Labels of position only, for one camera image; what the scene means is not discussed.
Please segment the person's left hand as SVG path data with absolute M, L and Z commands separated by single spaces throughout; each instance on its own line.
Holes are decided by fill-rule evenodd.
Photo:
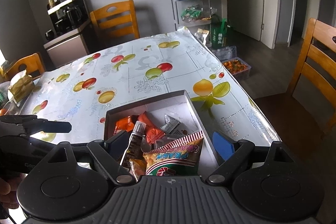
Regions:
M 15 173 L 4 180 L 1 178 L 0 200 L 5 209 L 17 209 L 19 202 L 17 200 L 17 188 L 25 178 L 25 174 Z

